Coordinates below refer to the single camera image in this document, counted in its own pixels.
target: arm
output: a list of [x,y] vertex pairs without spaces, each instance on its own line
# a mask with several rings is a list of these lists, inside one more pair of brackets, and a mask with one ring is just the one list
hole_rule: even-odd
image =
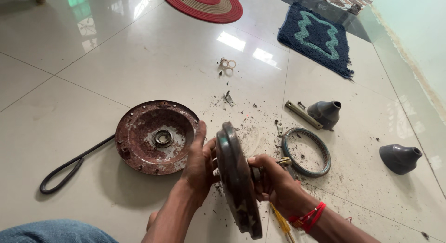
[[[285,218],[304,216],[318,206],[319,201],[305,192],[300,181],[294,181],[273,158],[262,154],[249,158],[248,163],[253,167],[263,166],[266,170],[261,183],[255,184],[257,199],[271,201]],[[322,211],[309,234],[318,242],[379,243],[327,207]]]
[[193,214],[209,193],[214,177],[215,138],[203,146],[206,124],[200,121],[197,135],[187,155],[186,167],[159,212],[150,215],[142,243],[181,243]]

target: yellow screwdriver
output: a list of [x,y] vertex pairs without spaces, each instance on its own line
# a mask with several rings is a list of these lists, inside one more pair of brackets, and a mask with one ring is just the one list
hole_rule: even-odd
[[276,214],[277,221],[279,222],[280,228],[282,229],[282,232],[288,234],[289,238],[291,239],[292,243],[294,242],[293,236],[291,236],[291,229],[288,226],[288,223],[286,222],[285,218],[282,217],[282,215],[279,213],[279,211],[276,210],[276,207],[270,202],[271,207],[274,209],[274,213]]

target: small screw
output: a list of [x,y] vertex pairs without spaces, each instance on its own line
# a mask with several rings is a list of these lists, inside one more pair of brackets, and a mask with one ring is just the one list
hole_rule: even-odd
[[298,105],[302,106],[302,108],[306,108],[300,101],[298,102]]

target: jute round mat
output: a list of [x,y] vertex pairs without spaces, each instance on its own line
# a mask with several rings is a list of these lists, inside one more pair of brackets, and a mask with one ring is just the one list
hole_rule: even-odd
[[231,23],[243,14],[238,0],[166,0],[189,16],[213,23]]

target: hand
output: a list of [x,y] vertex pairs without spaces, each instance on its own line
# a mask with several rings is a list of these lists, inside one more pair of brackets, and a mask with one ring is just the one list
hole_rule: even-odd
[[254,183],[258,201],[271,201],[285,217],[303,216],[319,204],[315,198],[305,192],[300,181],[293,177],[272,157],[262,154],[248,159],[252,167],[263,167],[265,173],[259,183]]
[[206,124],[200,120],[198,131],[193,140],[189,154],[187,155],[186,166],[184,167],[180,181],[185,183],[197,197],[198,206],[201,206],[206,199],[210,187],[213,183],[220,181],[219,176],[214,176],[212,160],[216,157],[215,138],[204,144],[206,137]]

